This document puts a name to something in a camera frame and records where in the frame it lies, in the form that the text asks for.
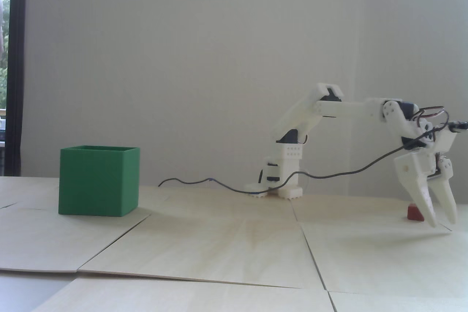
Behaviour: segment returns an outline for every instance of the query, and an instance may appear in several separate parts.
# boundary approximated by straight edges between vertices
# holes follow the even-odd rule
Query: robotic arm
[[[428,223],[433,227],[436,225],[428,188],[433,190],[450,222],[455,223],[456,205],[448,183],[453,176],[452,164],[443,153],[450,150],[458,132],[468,129],[468,123],[447,123],[443,129],[408,144],[433,129],[424,117],[434,117],[445,110],[441,108],[437,113],[425,115],[424,109],[400,99],[370,98],[358,103],[343,102],[342,97],[337,85],[318,83],[306,98],[289,109],[273,129],[272,156],[265,160],[259,183],[248,185],[247,190],[275,188],[291,173],[297,172],[307,133],[323,117],[370,118],[385,123],[397,145],[406,145],[409,153],[395,158],[396,173]],[[295,175],[287,185],[274,192],[287,199],[300,197],[302,188],[297,183],[298,175]]]

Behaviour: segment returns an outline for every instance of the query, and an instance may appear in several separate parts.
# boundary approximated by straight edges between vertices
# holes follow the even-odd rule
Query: small red object
[[[410,203],[408,206],[408,219],[412,221],[424,222],[424,216],[419,211],[416,203]]]

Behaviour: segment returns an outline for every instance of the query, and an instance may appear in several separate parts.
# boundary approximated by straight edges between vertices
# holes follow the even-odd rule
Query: green cube
[[[140,149],[75,146],[60,150],[61,215],[122,217],[138,206]]]

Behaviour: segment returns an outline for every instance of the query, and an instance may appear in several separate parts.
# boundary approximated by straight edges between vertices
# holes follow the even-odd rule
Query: plywood board
[[[448,229],[454,232],[468,232],[468,205],[457,204],[458,221],[454,225],[448,221],[439,205],[434,206],[434,210],[440,219],[440,223]]]
[[[295,220],[289,200],[275,195],[256,198],[224,189],[157,188],[169,198],[147,207],[167,215],[195,218],[245,218]]]
[[[0,272],[0,311],[30,312],[73,279],[73,274]]]
[[[15,208],[0,217],[0,269],[75,272],[147,216],[140,208],[124,217]]]
[[[327,290],[420,297],[468,294],[468,234],[303,223]]]
[[[48,198],[59,190],[58,178],[0,177],[0,208]]]
[[[324,290],[156,279],[78,278],[34,312],[333,312]]]
[[[430,228],[426,222],[408,220],[410,202],[393,198],[306,194],[291,200],[291,204],[301,222],[361,223],[411,230]],[[444,218],[442,213],[438,215],[439,220]]]
[[[466,312],[468,298],[398,297],[331,292],[336,312]]]
[[[151,215],[80,271],[322,288],[293,221]]]

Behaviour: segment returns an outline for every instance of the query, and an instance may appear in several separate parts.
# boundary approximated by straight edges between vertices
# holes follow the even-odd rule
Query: white backdrop
[[[468,120],[468,0],[361,0],[356,99],[403,98],[419,107],[444,105]],[[355,126],[351,164],[389,148],[385,126]],[[468,135],[458,135],[449,158],[456,200],[468,202]],[[350,193],[409,199],[393,159],[351,178]]]
[[[465,118],[467,8],[465,0],[27,0],[22,174],[58,176],[62,147],[125,145],[141,147],[143,184],[211,176],[241,187],[256,181],[272,125],[316,82],[339,84],[346,100],[443,103]],[[357,123],[323,120],[304,168],[349,170],[395,147],[385,126]],[[460,137],[451,153],[458,199],[467,143]],[[391,166],[311,181],[308,191],[405,197]]]

